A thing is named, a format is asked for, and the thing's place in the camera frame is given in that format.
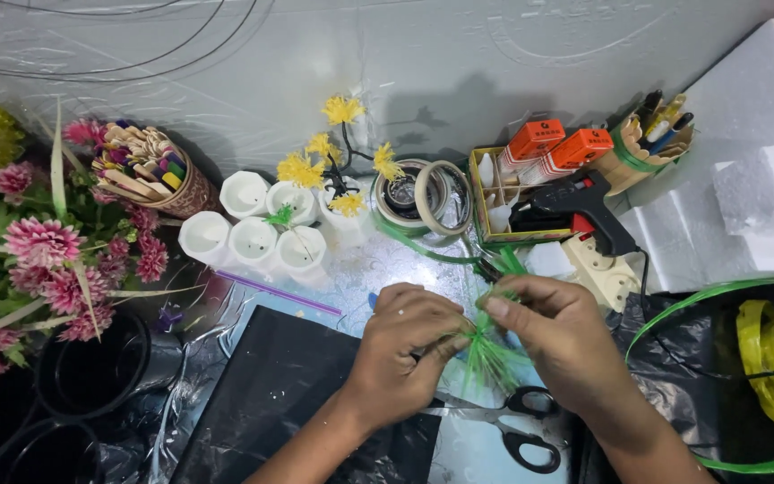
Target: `orange box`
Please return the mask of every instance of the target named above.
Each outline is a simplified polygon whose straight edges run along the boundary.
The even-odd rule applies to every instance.
[[[501,164],[520,164],[543,157],[565,136],[559,120],[526,123],[500,154]]]
[[[575,170],[601,157],[614,148],[614,141],[605,129],[579,129],[551,150],[554,166]]]

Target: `pencil holder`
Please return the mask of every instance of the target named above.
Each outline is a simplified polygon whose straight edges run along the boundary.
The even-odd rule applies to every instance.
[[[651,156],[649,151],[638,145],[643,133],[637,124],[635,113],[627,116],[611,130],[614,148],[587,165],[589,169],[598,170],[611,184],[608,196],[618,194],[661,170],[688,151],[692,144],[694,128],[688,126],[677,133],[663,151]]]
[[[179,147],[175,147],[175,149],[184,163],[187,164],[187,173],[178,190],[161,202],[134,203],[143,207],[156,208],[165,214],[184,220],[199,212],[210,211],[222,214],[223,206],[220,204],[217,188],[211,185],[205,175],[193,165],[184,150]]]

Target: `table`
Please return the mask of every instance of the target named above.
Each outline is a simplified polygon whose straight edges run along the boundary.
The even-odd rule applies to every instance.
[[[471,230],[462,237],[445,239],[435,234],[420,242],[446,255],[467,257],[473,249],[470,240],[476,235]],[[192,324],[184,335],[186,361],[181,379],[173,388],[164,407],[163,427],[152,452],[152,466],[148,475],[151,484],[166,484],[188,443],[199,415],[204,410],[231,351],[246,322],[257,305],[272,307],[288,314],[328,325],[356,337],[371,316],[368,295],[377,294],[381,287],[399,281],[423,284],[426,289],[445,295],[463,304],[468,312],[474,311],[473,302],[485,292],[487,285],[470,266],[443,264],[425,258],[403,244],[377,233],[363,247],[334,251],[332,267],[334,278],[326,290],[308,290],[292,280],[269,284],[294,294],[341,310],[337,317],[324,311],[289,302],[278,296],[260,292],[233,283],[219,276],[201,272],[207,281],[204,293],[194,301],[193,294],[174,294],[169,305],[185,313],[181,324]],[[185,263],[192,273],[199,270],[196,263]],[[236,272],[253,280],[262,277],[246,270]],[[441,378],[439,389],[481,406],[496,407],[503,403],[503,395],[486,389],[462,393],[464,362],[453,358]],[[542,381],[531,370],[522,377],[524,384],[540,385]],[[504,423],[520,430],[543,436],[548,442],[563,447],[563,464],[549,475],[538,475],[519,466],[507,453],[501,442],[500,430],[489,423],[472,422],[445,417],[440,426],[438,442],[429,476],[431,484],[501,484],[539,483],[566,484],[569,476],[569,455],[566,416],[543,422],[530,418],[504,418]]]

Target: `electrical cord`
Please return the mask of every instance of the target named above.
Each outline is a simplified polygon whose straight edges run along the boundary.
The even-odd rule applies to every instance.
[[[5,0],[0,0],[0,4],[2,5],[8,5],[11,7],[18,7],[21,9],[29,9],[29,10],[37,10],[40,12],[48,12],[51,14],[61,14],[63,16],[89,16],[89,17],[112,17],[112,16],[129,16],[132,14],[141,14],[143,12],[150,12],[152,10],[162,9],[163,7],[168,7],[170,5],[177,4],[178,2],[181,2],[183,0],[172,0],[171,2],[166,2],[166,4],[162,5],[155,5],[153,7],[148,7],[146,9],[140,9],[140,10],[130,10],[127,12],[113,12],[113,13],[90,13],[90,12],[68,12],[64,10],[56,10],[56,9],[45,9],[43,7],[33,7],[31,5],[20,5],[15,4],[13,2],[6,2]]]
[[[209,23],[214,19],[214,17],[217,16],[217,14],[220,12],[220,9],[223,7],[223,4],[225,3],[225,0],[220,0],[220,3],[217,5],[217,7],[214,9],[213,13],[210,17],[208,17],[208,20],[202,24],[201,27],[199,27],[199,30],[196,30],[195,34],[190,35],[186,40],[181,42],[178,46],[173,48],[172,50],[160,54],[156,56],[155,58],[148,59],[147,61],[144,60],[142,62],[139,62],[137,64],[133,65],[126,65],[124,67],[116,67],[114,69],[101,69],[97,71],[83,71],[83,72],[31,72],[31,71],[15,71],[10,69],[0,69],[0,72],[7,72],[9,74],[29,74],[32,76],[83,76],[83,75],[92,75],[92,74],[105,74],[107,72],[118,72],[118,71],[124,71],[126,69],[133,69],[134,67],[139,67],[141,65],[146,65],[154,61],[159,61],[160,59],[167,57],[168,55],[171,55],[172,53],[182,49],[184,46],[188,45],[191,41],[193,41],[194,38],[196,38],[197,35],[199,35],[202,30],[205,30],[205,28],[208,26]]]
[[[253,13],[253,9],[255,8],[255,3],[257,0],[253,0],[252,4],[249,6],[249,10],[247,11],[247,14],[243,17],[242,21],[235,27],[235,30],[229,34],[228,37],[226,37],[218,46],[216,46],[214,49],[211,49],[208,53],[199,56],[195,60],[191,60],[190,62],[179,65],[178,67],[167,69],[166,71],[162,72],[156,72],[154,74],[148,74],[145,76],[139,76],[136,78],[127,78],[127,79],[67,79],[67,78],[51,78],[47,76],[39,76],[39,75],[28,75],[28,74],[16,74],[12,72],[0,72],[1,76],[6,76],[9,78],[26,78],[26,79],[42,79],[47,81],[59,81],[59,82],[88,82],[88,83],[100,83],[100,82],[132,82],[132,81],[140,81],[143,79],[150,79],[150,78],[156,78],[159,76],[163,76],[165,74],[168,74],[170,72],[179,71],[181,69],[184,69],[190,65],[193,65],[199,61],[202,61],[203,59],[211,56],[214,52],[220,50],[224,45],[229,43],[229,41],[232,39],[232,37],[237,34],[239,30],[243,27],[243,24],[247,21],[249,16]]]
[[[641,293],[640,296],[640,304],[641,304],[641,315],[644,319],[644,324],[647,324],[650,322],[650,318],[647,317],[647,303],[646,303],[646,296],[647,296],[647,277],[649,275],[649,268],[650,268],[650,255],[642,248],[637,248],[636,252],[640,252],[644,255],[644,269],[643,274],[641,275]],[[619,328],[619,324],[615,326],[611,332],[613,333]],[[745,376],[735,376],[735,375],[725,375],[721,373],[714,373],[711,371],[705,371],[701,368],[697,368],[696,366],[689,364],[684,360],[684,358],[677,356],[673,351],[671,351],[670,348],[665,345],[665,343],[661,340],[658,333],[654,330],[649,331],[650,335],[653,336],[653,339],[656,341],[656,343],[659,344],[662,350],[667,353],[669,357],[672,358],[672,360],[678,364],[679,366],[689,369],[693,373],[696,373],[701,376],[706,376],[709,378],[715,378],[718,380],[754,380],[757,378],[767,378],[769,376],[774,376],[774,371],[764,371],[761,373],[755,373],[752,375],[745,375]]]

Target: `white pot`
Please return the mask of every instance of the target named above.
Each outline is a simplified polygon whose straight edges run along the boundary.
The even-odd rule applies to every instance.
[[[360,189],[360,194],[366,196],[366,190],[356,180],[350,177],[343,177],[342,181],[349,188]],[[328,181],[325,190],[318,192],[318,206],[322,210],[324,221],[333,227],[340,246],[362,246],[375,233],[375,223],[372,221],[369,207],[358,210],[356,216],[346,217],[328,208],[328,204],[333,200],[334,193],[332,181]]]
[[[329,279],[327,242],[316,229],[296,226],[284,232],[279,236],[276,252],[279,265],[297,282],[319,287]]]
[[[247,217],[231,228],[229,248],[241,264],[277,279],[283,273],[276,255],[279,237],[262,217]]]
[[[276,214],[285,204],[292,205],[292,225],[311,225],[318,216],[316,197],[311,191],[280,181],[267,191],[267,211]]]
[[[231,224],[217,212],[199,212],[181,224],[178,245],[188,256],[212,267],[230,267],[235,256],[227,241]]]
[[[229,215],[242,220],[267,215],[267,191],[271,186],[258,173],[238,171],[223,181],[220,203]]]

